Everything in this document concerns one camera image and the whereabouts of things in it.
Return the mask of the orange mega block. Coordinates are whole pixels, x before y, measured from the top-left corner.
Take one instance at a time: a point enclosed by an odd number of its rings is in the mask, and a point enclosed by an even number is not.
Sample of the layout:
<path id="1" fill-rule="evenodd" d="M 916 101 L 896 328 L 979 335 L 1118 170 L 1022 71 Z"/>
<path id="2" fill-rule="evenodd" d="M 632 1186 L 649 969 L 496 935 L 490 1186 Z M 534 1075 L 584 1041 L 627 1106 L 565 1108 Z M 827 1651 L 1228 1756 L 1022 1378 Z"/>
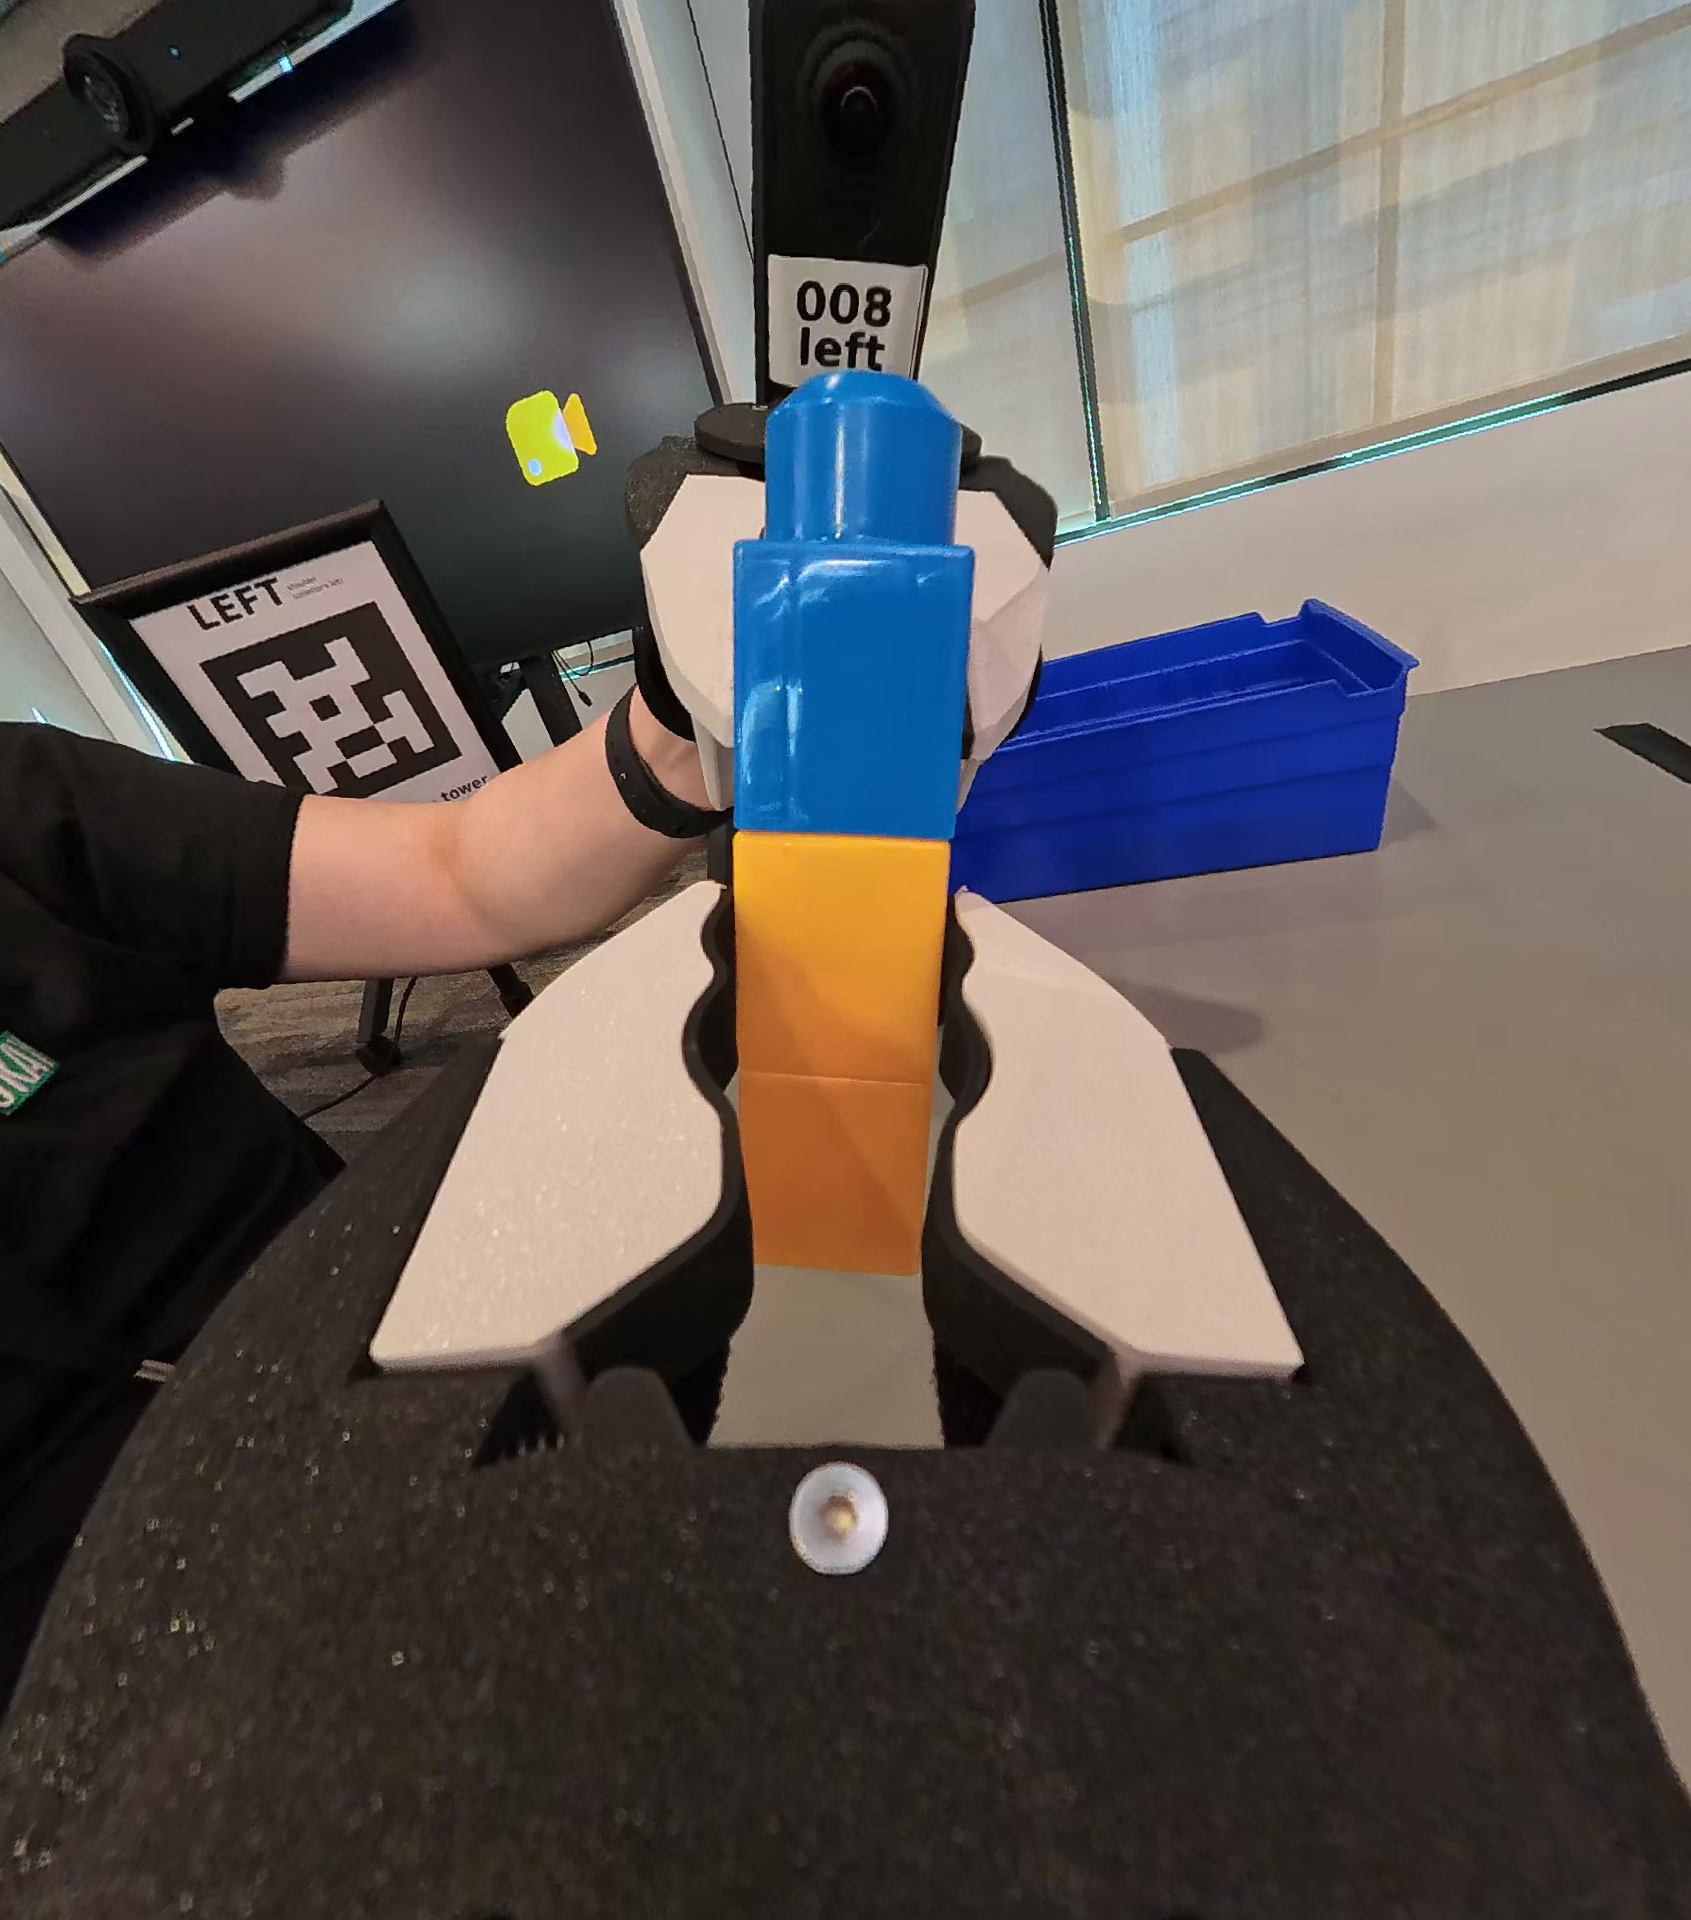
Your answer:
<path id="1" fill-rule="evenodd" d="M 750 1075 L 925 1083 L 951 840 L 733 832 L 733 1059 Z"/>
<path id="2" fill-rule="evenodd" d="M 931 1194 L 931 1090 L 733 1075 L 755 1266 L 916 1275 Z"/>

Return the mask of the blue mega block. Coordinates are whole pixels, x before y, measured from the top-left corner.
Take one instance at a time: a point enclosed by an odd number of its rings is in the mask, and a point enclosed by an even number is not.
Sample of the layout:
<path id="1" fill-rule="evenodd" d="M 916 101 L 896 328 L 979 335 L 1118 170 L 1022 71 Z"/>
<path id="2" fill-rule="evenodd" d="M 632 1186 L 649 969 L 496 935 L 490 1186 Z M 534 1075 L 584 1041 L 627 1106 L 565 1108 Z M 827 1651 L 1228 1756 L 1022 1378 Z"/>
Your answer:
<path id="1" fill-rule="evenodd" d="M 733 824 L 951 840 L 973 550 L 956 417 L 827 371 L 767 417 L 762 537 L 733 545 Z"/>

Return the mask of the black monitor stand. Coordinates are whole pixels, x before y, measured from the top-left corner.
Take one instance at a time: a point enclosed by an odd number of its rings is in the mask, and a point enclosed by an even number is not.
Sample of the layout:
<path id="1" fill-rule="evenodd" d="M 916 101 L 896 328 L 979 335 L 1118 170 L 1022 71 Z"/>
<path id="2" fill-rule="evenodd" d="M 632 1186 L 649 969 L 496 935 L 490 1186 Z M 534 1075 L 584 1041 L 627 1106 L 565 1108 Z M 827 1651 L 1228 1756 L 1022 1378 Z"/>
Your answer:
<path id="1" fill-rule="evenodd" d="M 516 659 L 473 664 L 516 756 L 545 756 L 592 732 L 632 685 L 632 635 L 577 638 Z"/>

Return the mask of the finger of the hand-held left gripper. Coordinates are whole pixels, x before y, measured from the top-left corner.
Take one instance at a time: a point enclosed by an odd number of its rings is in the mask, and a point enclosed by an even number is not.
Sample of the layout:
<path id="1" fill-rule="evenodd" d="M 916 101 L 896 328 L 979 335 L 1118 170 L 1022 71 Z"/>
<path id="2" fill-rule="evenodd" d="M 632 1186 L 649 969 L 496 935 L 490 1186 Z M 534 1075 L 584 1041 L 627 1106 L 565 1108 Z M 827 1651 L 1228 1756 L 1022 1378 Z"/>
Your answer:
<path id="1" fill-rule="evenodd" d="M 733 809 L 733 545 L 762 537 L 762 476 L 682 476 L 637 545 L 637 681 L 704 763 L 713 809 Z"/>
<path id="2" fill-rule="evenodd" d="M 1004 496 L 956 496 L 956 545 L 973 550 L 973 646 L 963 767 L 981 767 L 1025 717 L 1043 664 L 1050 568 L 1025 537 Z"/>

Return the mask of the large window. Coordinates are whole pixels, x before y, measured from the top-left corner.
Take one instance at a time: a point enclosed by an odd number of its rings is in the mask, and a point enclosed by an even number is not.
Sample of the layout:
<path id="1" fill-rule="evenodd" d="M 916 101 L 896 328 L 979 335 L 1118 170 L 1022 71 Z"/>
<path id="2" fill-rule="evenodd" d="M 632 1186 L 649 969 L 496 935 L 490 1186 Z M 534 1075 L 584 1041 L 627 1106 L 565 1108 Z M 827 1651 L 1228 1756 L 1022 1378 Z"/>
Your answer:
<path id="1" fill-rule="evenodd" d="M 1691 366 L 1691 0 L 979 3 L 925 379 L 1062 524 Z"/>

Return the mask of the blue plastic bin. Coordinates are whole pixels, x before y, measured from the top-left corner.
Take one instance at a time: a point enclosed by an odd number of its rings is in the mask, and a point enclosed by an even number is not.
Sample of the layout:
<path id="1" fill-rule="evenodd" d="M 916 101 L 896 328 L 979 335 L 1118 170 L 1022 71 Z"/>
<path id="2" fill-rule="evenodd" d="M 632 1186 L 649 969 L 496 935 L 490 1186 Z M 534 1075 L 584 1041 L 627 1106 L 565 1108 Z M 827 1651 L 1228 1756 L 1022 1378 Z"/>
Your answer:
<path id="1" fill-rule="evenodd" d="M 1017 902 L 1372 851 L 1409 672 L 1315 596 L 1045 659 L 956 809 L 951 889 Z"/>

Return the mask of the person's left forearm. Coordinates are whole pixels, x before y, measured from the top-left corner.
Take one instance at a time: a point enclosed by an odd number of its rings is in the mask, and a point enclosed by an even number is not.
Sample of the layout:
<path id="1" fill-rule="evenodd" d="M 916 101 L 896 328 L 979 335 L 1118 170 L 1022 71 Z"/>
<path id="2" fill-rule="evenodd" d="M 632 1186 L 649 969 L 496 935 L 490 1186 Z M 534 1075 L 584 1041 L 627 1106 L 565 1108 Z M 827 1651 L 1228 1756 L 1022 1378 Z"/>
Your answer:
<path id="1" fill-rule="evenodd" d="M 279 979 L 473 974 L 570 948 L 649 901 L 699 840 L 645 832 L 610 724 L 452 804 L 304 800 Z"/>

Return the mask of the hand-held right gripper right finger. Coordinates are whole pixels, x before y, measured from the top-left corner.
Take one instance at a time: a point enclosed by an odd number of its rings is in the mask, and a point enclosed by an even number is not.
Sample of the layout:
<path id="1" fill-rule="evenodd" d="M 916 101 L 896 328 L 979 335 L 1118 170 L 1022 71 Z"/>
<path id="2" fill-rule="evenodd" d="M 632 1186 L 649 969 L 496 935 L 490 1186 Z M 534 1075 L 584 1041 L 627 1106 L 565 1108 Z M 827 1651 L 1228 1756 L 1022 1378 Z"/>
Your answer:
<path id="1" fill-rule="evenodd" d="M 973 889 L 948 925 L 938 1083 L 925 1317 L 994 1404 L 1062 1373 L 1118 1430 L 1162 1373 L 1305 1371 L 1167 1036 Z"/>

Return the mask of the large black monitor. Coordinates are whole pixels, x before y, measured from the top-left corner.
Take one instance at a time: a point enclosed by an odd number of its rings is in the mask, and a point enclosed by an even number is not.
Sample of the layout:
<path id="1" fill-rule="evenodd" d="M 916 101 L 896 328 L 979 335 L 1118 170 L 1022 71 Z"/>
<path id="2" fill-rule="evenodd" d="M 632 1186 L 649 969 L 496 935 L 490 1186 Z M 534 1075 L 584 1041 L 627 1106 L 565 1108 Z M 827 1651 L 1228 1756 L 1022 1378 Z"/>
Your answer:
<path id="1" fill-rule="evenodd" d="M 632 628 L 707 366 L 617 11 L 384 3 L 0 266 L 0 457 L 83 588 L 384 503 L 473 664 Z"/>

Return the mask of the marker sign board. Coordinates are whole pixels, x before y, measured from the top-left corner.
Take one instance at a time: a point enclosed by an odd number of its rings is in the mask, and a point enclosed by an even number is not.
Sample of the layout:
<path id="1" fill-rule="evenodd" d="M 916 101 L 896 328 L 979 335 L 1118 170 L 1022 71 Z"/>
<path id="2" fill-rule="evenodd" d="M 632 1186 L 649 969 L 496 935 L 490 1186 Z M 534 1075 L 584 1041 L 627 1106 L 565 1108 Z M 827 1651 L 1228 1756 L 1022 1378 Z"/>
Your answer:
<path id="1" fill-rule="evenodd" d="M 190 763 L 298 800 L 452 804 L 516 767 L 384 503 L 81 591 Z"/>

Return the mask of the black wrist band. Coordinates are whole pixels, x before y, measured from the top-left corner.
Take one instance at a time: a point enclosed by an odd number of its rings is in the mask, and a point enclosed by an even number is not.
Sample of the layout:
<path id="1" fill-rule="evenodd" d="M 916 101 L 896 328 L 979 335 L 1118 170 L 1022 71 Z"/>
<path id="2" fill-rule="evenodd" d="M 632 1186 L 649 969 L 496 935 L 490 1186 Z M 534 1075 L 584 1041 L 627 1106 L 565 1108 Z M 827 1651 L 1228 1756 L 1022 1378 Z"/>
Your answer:
<path id="1" fill-rule="evenodd" d="M 610 775 L 627 809 L 632 824 L 664 833 L 664 840 L 707 840 L 713 832 L 726 832 L 733 815 L 731 809 L 704 809 L 704 804 L 685 804 L 674 800 L 656 767 L 637 756 L 637 740 L 632 740 L 632 696 L 637 695 L 625 695 L 610 714 L 610 732 L 602 732 L 602 756 L 610 756 Z"/>

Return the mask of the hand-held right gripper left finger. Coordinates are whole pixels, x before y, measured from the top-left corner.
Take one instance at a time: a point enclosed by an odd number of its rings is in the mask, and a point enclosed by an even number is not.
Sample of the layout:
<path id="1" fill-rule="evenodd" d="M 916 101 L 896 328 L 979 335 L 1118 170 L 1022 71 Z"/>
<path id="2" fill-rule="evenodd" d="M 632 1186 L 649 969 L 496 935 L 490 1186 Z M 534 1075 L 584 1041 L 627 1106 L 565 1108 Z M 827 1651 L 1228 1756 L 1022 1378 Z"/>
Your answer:
<path id="1" fill-rule="evenodd" d="M 733 895 L 685 884 L 501 1031 L 374 1371 L 530 1371 L 557 1408 L 649 1371 L 713 1430 L 755 1289 L 731 1083 Z"/>

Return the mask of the black video bar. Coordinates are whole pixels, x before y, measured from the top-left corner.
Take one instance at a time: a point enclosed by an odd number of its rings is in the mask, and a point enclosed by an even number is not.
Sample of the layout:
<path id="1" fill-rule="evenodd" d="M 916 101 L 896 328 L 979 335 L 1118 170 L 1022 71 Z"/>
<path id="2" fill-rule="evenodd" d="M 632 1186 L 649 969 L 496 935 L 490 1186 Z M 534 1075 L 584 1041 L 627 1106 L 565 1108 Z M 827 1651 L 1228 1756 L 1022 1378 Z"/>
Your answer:
<path id="1" fill-rule="evenodd" d="M 58 84 L 0 119 L 0 233 L 49 222 L 344 17 L 344 0 L 166 0 L 118 39 L 69 39 Z"/>

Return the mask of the person's black clothing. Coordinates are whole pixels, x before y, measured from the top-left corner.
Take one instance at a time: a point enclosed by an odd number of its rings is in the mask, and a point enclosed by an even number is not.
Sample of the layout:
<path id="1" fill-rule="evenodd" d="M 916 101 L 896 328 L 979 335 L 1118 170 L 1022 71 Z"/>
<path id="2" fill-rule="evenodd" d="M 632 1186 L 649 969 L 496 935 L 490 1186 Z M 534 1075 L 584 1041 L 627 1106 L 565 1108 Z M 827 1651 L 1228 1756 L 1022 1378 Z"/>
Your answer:
<path id="1" fill-rule="evenodd" d="M 279 979 L 298 809 L 0 724 L 0 1718 L 166 1363 L 344 1171 L 219 1024 Z"/>

